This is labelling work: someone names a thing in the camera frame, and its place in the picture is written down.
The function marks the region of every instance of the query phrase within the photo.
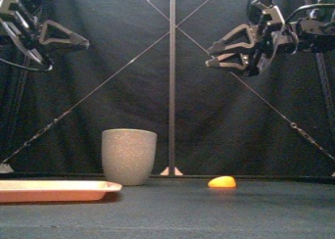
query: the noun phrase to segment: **orange ball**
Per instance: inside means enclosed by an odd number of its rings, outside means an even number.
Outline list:
[[[210,188],[235,188],[235,178],[231,176],[220,176],[208,182]]]

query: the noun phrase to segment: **gray cup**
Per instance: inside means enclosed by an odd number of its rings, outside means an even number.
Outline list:
[[[135,186],[150,178],[158,134],[140,129],[110,129],[102,133],[102,168],[106,179]]]

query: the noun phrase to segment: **orange tray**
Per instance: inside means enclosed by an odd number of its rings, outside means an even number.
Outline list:
[[[96,201],[120,189],[108,181],[0,180],[0,203]]]

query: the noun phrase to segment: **metal pole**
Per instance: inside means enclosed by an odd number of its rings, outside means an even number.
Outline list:
[[[175,0],[170,0],[168,175],[175,176]]]
[[[303,2],[304,4],[312,4],[311,0],[303,0]],[[323,90],[330,130],[332,134],[332,141],[335,142],[335,107],[334,107],[334,99],[331,95],[331,85],[330,85],[330,80],[328,80],[328,75],[327,75],[324,55],[322,53],[316,53],[315,60],[318,64],[318,72],[319,72],[319,79],[320,79],[320,85],[322,85],[322,90]]]

